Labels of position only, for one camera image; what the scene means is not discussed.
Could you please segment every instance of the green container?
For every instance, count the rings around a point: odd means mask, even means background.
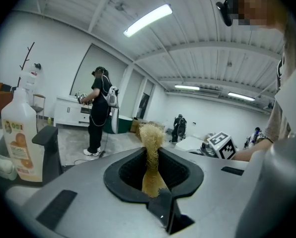
[[[118,134],[126,133],[126,132],[130,131],[132,123],[133,123],[133,119],[119,115]],[[106,133],[109,133],[109,134],[114,134],[114,132],[112,130],[112,117],[111,116],[109,116],[109,118],[107,118],[107,121],[104,125],[103,131]]]

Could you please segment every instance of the white cabinet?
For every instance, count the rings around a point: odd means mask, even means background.
[[[87,106],[79,104],[76,98],[58,96],[55,105],[54,126],[57,123],[88,126],[89,110]]]

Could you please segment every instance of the sponge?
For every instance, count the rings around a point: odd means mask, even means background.
[[[160,189],[168,189],[158,172],[158,148],[163,143],[163,131],[153,124],[140,127],[140,136],[147,149],[147,171],[143,178],[142,192],[149,197],[157,197]]]

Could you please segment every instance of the translucent bottle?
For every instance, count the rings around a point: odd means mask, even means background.
[[[44,149],[32,143],[37,134],[36,113],[26,100],[26,91],[17,88],[13,100],[1,111],[4,140],[20,178],[42,181]]]

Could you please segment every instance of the fluorescent light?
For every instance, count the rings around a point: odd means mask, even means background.
[[[187,86],[187,85],[175,85],[175,88],[180,88],[180,89],[189,89],[189,90],[199,90],[200,88],[197,86]]]
[[[163,6],[160,6],[159,8],[143,16],[141,19],[137,20],[124,32],[124,34],[127,37],[131,37],[133,34],[137,33],[140,29],[144,28],[145,26],[148,26],[150,23],[153,23],[158,19],[161,19],[162,17],[170,15],[171,13],[172,13],[172,9],[170,8],[170,6],[167,4],[164,4]]]
[[[252,98],[252,97],[248,97],[248,96],[237,94],[237,93],[229,92],[228,95],[233,96],[233,97],[237,97],[237,98],[240,98],[240,99],[245,99],[247,101],[255,101],[255,99]]]

